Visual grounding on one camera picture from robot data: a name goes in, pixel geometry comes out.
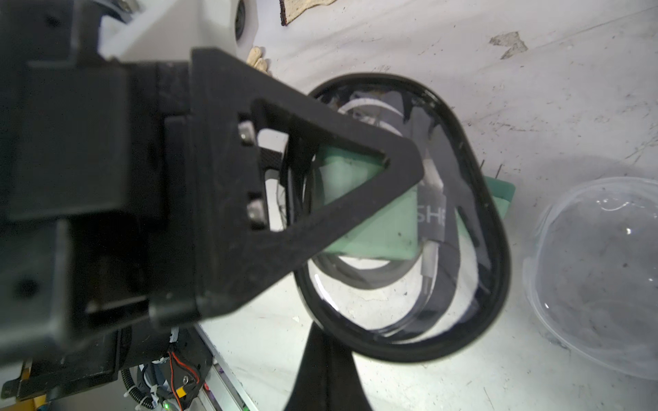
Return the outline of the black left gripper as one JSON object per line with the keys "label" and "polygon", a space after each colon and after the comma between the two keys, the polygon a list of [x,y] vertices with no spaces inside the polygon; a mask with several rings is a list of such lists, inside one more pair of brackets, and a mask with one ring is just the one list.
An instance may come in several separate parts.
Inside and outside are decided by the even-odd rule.
{"label": "black left gripper", "polygon": [[1,4],[1,363],[200,319],[183,144],[202,46],[158,6],[99,47],[94,1]]}

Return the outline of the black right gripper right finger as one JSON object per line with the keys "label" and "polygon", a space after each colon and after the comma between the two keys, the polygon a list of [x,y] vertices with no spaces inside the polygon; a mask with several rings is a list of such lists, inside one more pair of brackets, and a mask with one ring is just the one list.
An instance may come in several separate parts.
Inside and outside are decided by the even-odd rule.
{"label": "black right gripper right finger", "polygon": [[352,351],[335,339],[328,345],[328,409],[370,411]]}

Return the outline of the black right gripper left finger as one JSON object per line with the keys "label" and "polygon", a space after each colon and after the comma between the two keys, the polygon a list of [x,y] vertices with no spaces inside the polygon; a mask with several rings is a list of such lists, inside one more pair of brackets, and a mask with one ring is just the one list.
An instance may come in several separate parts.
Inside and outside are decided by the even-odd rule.
{"label": "black right gripper left finger", "polygon": [[285,411],[329,411],[337,346],[318,325],[312,325]]}

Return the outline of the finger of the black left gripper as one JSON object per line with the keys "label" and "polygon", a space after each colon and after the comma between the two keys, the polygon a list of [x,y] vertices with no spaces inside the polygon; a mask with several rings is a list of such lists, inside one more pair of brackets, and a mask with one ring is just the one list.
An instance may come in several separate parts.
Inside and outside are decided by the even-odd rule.
{"label": "finger of the black left gripper", "polygon": [[[236,312],[423,178],[410,140],[339,114],[223,51],[196,49],[190,60],[156,69],[168,217],[150,248],[155,325]],[[363,154],[383,171],[273,231],[267,181],[279,178],[296,194],[322,147]]]}

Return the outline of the clear pouch with black zipper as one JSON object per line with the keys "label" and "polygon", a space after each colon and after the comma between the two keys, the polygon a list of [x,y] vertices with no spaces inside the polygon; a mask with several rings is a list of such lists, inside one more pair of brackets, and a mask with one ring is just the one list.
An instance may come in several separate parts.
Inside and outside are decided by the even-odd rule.
{"label": "clear pouch with black zipper", "polygon": [[420,363],[498,319],[512,262],[502,217],[451,107],[397,75],[343,75],[311,97],[412,142],[423,178],[296,269],[316,326],[349,350]]}

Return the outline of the light green usb charger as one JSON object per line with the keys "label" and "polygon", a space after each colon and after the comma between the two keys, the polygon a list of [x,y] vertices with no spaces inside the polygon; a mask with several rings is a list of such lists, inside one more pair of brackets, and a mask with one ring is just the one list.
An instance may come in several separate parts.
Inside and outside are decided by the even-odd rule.
{"label": "light green usb charger", "polygon": [[[311,209],[327,205],[383,171],[378,159],[324,147],[315,159],[310,185]],[[325,252],[374,260],[410,260],[422,240],[443,241],[447,231],[447,197],[436,174],[414,186],[373,217],[339,238]]]}

